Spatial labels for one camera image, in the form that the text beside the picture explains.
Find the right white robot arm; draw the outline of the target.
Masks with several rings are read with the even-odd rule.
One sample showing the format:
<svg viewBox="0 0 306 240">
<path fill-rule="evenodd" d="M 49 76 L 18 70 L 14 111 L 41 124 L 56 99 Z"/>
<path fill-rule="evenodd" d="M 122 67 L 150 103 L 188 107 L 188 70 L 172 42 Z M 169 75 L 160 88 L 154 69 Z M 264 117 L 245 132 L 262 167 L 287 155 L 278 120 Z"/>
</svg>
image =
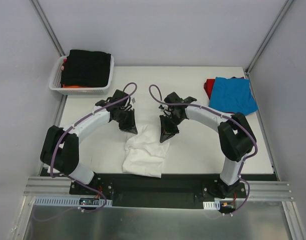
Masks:
<svg viewBox="0 0 306 240">
<path fill-rule="evenodd" d="M 200 106 L 196 101 L 197 99 L 190 96 L 182 99 L 175 92 L 167 95 L 164 102 L 168 108 L 159 116 L 160 142 L 163 143 L 178 134 L 178 125 L 187 119 L 199 122 L 218 133 L 225 160 L 219 179 L 208 188 L 208 193 L 218 198 L 230 197 L 240 182 L 242 161 L 255 147 L 256 137 L 244 114 L 220 113 Z"/>
</svg>

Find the white plastic basket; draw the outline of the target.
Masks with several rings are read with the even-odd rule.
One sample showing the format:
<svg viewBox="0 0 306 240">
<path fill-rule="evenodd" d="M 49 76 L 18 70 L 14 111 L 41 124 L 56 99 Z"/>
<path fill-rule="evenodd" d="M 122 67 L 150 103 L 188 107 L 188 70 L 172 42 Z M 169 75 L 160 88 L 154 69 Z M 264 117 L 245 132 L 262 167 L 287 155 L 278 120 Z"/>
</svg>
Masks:
<svg viewBox="0 0 306 240">
<path fill-rule="evenodd" d="M 109 92 L 109 88 L 113 79 L 114 71 L 114 57 L 111 56 L 110 60 L 110 73 L 108 78 L 108 83 L 105 87 L 91 87 L 91 88 L 64 88 L 61 87 L 61 75 L 62 75 L 62 64 L 67 58 L 67 55 L 59 57 L 59 59 L 54 64 L 51 74 L 49 76 L 49 89 L 52 91 L 57 91 L 62 95 L 106 95 Z"/>
</svg>

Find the blue t shirt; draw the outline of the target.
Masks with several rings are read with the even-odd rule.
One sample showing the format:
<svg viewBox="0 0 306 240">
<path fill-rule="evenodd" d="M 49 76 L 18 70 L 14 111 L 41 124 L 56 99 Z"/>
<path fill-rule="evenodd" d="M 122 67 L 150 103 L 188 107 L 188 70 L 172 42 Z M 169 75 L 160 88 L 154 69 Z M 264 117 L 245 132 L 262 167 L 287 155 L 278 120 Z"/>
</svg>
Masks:
<svg viewBox="0 0 306 240">
<path fill-rule="evenodd" d="M 250 81 L 245 78 L 209 78 L 204 84 L 209 98 L 209 106 L 225 113 L 249 115 L 258 110 L 250 89 Z"/>
</svg>

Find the white t shirt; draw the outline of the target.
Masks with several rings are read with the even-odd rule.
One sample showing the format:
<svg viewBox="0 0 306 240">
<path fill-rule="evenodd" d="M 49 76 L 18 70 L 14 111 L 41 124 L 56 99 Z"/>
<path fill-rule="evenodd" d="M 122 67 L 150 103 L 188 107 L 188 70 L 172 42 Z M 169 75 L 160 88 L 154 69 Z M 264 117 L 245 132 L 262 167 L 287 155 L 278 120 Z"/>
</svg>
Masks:
<svg viewBox="0 0 306 240">
<path fill-rule="evenodd" d="M 160 127 L 138 124 L 137 134 L 128 133 L 122 170 L 127 174 L 161 178 L 170 142 L 160 142 Z"/>
</svg>

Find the red t shirt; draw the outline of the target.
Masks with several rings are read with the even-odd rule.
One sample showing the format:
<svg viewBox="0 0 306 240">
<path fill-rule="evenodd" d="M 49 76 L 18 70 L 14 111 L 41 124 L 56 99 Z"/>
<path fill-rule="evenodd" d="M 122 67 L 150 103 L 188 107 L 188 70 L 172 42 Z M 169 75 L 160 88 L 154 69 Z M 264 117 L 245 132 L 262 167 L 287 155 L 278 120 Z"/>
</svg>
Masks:
<svg viewBox="0 0 306 240">
<path fill-rule="evenodd" d="M 241 97 L 237 91 L 245 87 L 244 77 L 208 78 L 204 83 L 204 91 L 209 98 L 209 106 L 217 111 L 235 114 L 244 113 L 245 107 L 239 102 Z"/>
</svg>

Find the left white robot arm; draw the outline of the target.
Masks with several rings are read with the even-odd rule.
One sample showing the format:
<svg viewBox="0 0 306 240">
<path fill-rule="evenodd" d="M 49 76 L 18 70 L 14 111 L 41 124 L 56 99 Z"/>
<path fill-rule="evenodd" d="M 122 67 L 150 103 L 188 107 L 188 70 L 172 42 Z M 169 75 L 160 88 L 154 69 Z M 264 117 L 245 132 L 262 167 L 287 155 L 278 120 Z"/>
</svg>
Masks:
<svg viewBox="0 0 306 240">
<path fill-rule="evenodd" d="M 130 95 L 116 90 L 112 97 L 98 101 L 92 111 L 65 127 L 51 126 L 41 151 L 41 162 L 52 170 L 81 182 L 81 189 L 92 195 L 99 187 L 95 173 L 80 162 L 80 143 L 96 129 L 115 121 L 120 131 L 137 134 L 135 111 Z"/>
</svg>

